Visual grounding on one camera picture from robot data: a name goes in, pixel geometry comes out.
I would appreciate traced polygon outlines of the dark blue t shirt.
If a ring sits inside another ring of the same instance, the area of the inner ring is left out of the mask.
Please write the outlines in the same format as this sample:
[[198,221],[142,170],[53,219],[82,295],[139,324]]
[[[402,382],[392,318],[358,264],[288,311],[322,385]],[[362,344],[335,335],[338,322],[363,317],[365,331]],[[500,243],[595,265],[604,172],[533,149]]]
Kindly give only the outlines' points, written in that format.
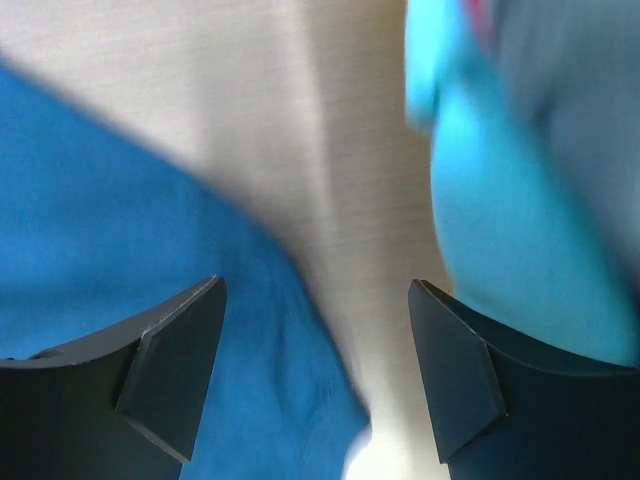
[[25,357],[206,277],[228,301],[186,479],[338,479],[369,424],[294,263],[240,208],[1,71],[1,353]]

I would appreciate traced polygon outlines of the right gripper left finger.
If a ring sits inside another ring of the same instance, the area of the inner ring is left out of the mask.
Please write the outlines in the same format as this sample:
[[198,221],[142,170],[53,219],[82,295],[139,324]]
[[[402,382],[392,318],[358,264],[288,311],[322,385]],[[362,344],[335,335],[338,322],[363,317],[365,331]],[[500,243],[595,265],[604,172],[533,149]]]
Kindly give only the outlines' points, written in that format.
[[110,327],[1,363],[5,479],[176,479],[194,452],[227,289],[210,277]]

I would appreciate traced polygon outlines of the cyan t shirt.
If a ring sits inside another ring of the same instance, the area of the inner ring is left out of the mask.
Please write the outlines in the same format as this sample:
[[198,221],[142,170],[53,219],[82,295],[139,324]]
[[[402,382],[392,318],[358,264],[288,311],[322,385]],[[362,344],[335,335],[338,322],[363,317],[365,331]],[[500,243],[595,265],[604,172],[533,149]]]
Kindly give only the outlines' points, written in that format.
[[506,108],[461,1],[412,1],[406,112],[432,140],[438,244],[456,298],[527,336],[639,363],[639,316],[610,257]]

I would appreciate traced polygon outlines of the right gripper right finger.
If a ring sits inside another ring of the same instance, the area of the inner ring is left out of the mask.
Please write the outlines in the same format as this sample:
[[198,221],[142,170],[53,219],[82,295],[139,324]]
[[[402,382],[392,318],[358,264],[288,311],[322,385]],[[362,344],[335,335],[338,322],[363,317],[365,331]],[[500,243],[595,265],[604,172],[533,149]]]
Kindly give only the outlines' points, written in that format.
[[639,373],[552,347],[429,282],[410,320],[439,461],[454,479],[639,475]]

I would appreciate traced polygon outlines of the pink red t shirt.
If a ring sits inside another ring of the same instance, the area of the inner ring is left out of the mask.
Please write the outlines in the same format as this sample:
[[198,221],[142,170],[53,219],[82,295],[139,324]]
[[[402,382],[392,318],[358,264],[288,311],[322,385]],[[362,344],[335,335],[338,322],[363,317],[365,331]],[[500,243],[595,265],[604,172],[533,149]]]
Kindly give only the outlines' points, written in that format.
[[473,36],[485,51],[494,49],[498,32],[495,2],[490,0],[462,0]]

